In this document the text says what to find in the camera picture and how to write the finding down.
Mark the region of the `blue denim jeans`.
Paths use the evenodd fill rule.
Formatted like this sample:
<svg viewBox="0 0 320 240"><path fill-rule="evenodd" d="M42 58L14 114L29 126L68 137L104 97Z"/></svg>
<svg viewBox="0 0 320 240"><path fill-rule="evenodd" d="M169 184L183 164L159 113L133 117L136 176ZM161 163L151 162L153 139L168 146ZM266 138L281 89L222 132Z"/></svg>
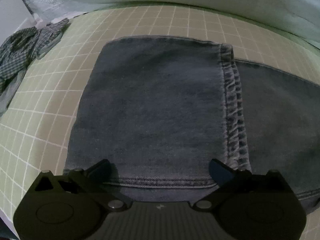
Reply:
<svg viewBox="0 0 320 240"><path fill-rule="evenodd" d="M217 190L209 162L278 170L306 212L319 207L319 85L234 57L232 46L124 37L99 54L65 171L103 159L105 187L138 201L195 203Z"/></svg>

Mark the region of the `light blue grey garment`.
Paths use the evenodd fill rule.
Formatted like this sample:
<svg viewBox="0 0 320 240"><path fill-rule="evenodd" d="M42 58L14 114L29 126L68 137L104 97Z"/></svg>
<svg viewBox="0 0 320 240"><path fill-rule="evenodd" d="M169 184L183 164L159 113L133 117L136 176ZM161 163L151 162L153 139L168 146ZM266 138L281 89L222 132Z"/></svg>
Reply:
<svg viewBox="0 0 320 240"><path fill-rule="evenodd" d="M14 95L20 87L27 70L23 69L19 71L9 82L4 92L1 94L1 112L0 117L7 111Z"/></svg>

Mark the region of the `blue plaid shirt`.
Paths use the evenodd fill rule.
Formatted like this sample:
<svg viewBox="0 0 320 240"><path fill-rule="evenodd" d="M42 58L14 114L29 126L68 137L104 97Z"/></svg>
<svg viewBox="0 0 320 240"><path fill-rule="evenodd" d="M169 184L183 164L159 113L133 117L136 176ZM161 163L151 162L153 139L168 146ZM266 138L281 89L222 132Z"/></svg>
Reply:
<svg viewBox="0 0 320 240"><path fill-rule="evenodd" d="M21 29L9 36L1 45L1 92L9 81L20 71L26 70L35 59L43 58L56 46L69 19L51 23L41 29L36 27Z"/></svg>

